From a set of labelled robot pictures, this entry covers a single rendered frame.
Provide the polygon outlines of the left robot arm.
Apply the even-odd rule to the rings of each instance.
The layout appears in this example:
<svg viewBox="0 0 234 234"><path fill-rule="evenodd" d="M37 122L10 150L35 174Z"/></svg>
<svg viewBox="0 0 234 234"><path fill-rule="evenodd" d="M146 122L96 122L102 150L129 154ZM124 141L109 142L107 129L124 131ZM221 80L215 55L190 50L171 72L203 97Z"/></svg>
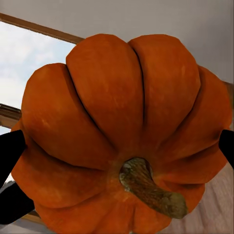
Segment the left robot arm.
<svg viewBox="0 0 234 234"><path fill-rule="evenodd" d="M34 202L15 181L0 189L0 229L35 210Z"/></svg>

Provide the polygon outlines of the pumpkin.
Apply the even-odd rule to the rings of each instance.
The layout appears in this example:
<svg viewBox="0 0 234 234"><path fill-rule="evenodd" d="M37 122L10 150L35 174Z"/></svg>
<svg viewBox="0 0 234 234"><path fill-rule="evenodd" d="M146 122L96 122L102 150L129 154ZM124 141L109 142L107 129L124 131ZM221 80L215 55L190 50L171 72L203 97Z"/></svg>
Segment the pumpkin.
<svg viewBox="0 0 234 234"><path fill-rule="evenodd" d="M11 171L57 234L155 234L226 165L226 85L178 38L85 38L27 81L26 147Z"/></svg>

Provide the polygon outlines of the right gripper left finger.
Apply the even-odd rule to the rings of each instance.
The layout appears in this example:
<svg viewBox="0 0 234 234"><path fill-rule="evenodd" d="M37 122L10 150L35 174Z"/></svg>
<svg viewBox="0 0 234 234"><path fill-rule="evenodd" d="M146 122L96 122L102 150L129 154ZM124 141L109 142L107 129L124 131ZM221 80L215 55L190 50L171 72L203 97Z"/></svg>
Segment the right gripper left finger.
<svg viewBox="0 0 234 234"><path fill-rule="evenodd" d="M0 189L26 147L22 130L0 135Z"/></svg>

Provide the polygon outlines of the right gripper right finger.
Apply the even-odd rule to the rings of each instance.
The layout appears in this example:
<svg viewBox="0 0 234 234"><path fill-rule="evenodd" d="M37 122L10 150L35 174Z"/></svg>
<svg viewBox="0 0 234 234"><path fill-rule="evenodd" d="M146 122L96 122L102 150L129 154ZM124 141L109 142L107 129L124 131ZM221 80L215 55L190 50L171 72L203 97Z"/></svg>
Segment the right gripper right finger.
<svg viewBox="0 0 234 234"><path fill-rule="evenodd" d="M234 169L234 132L223 130L218 146Z"/></svg>

